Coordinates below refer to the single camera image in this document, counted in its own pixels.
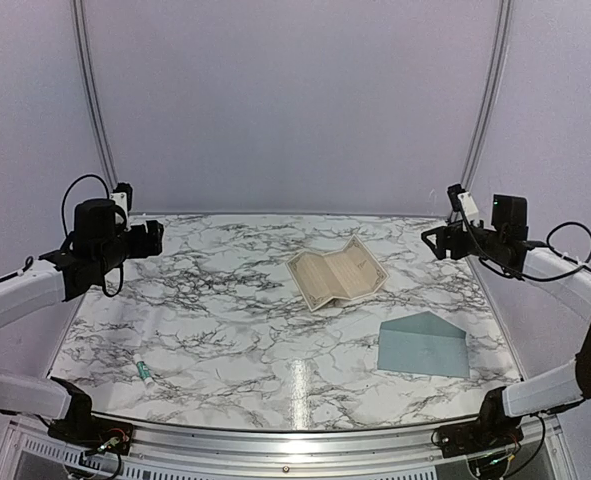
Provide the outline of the blue-grey envelope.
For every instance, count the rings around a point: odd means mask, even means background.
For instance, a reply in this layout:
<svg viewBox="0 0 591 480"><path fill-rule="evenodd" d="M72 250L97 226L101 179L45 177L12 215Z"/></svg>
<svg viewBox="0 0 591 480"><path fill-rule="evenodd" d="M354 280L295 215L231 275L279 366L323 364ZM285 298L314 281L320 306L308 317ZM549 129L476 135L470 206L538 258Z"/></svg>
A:
<svg viewBox="0 0 591 480"><path fill-rule="evenodd" d="M467 333L428 311L382 322L377 368L396 373L468 378Z"/></svg>

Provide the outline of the beige letter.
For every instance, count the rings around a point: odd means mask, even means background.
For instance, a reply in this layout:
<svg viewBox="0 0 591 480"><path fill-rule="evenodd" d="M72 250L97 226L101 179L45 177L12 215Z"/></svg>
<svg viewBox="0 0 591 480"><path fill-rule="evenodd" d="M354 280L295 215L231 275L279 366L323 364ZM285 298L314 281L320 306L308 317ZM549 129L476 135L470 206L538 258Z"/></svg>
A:
<svg viewBox="0 0 591 480"><path fill-rule="evenodd" d="M286 262L286 267L311 312L334 300L353 301L373 295L389 278L357 235L340 250L301 251Z"/></svg>

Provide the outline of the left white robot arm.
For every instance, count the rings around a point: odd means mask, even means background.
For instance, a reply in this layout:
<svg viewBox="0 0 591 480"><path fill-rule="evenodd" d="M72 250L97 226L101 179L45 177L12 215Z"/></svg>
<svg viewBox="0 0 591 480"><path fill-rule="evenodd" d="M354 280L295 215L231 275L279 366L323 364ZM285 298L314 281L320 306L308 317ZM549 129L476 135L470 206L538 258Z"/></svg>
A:
<svg viewBox="0 0 591 480"><path fill-rule="evenodd" d="M163 235L157 220L131 222L125 193L78 204L74 228L60 248L0 277L0 330L93 287L109 296L108 273L123 274L130 259L159 256ZM64 431L81 445L94 444L102 432L100 421L90 414L91 404L85 392L66 381L0 370L0 411L61 420Z"/></svg>

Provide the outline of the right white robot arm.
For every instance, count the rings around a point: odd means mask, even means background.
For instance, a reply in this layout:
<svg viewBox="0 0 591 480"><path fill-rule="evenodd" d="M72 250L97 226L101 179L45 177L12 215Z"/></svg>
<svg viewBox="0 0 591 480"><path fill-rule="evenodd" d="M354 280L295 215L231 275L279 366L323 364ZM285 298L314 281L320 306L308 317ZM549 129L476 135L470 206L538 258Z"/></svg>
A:
<svg viewBox="0 0 591 480"><path fill-rule="evenodd" d="M549 239L529 239L525 198L495 195L486 227L470 192L453 185L447 194L458 220L421 235L437 259L474 256L504 279L542 289L589 323L581 349L570 361L485 395L470 438L490 448L524 416L563 412L591 400L591 266L558 251Z"/></svg>

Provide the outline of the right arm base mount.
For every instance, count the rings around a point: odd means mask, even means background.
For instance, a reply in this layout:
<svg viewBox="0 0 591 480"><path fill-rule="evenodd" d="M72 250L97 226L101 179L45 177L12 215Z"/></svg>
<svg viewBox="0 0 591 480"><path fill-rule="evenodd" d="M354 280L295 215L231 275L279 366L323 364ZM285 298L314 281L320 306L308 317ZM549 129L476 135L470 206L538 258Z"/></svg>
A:
<svg viewBox="0 0 591 480"><path fill-rule="evenodd" d="M431 442L444 458L481 453L506 446L517 447L524 434L519 426L485 431L478 420L442 425L431 435Z"/></svg>

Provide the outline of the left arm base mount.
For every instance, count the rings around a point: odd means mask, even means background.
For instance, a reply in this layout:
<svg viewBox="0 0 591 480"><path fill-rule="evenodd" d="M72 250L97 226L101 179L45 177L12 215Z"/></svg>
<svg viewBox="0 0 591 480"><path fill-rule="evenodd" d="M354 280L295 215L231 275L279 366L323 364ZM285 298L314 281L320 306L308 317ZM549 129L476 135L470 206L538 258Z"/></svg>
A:
<svg viewBox="0 0 591 480"><path fill-rule="evenodd" d="M48 421L47 425L51 438L83 447L86 455L127 455L134 433L134 425L131 423L94 415L79 423L62 419Z"/></svg>

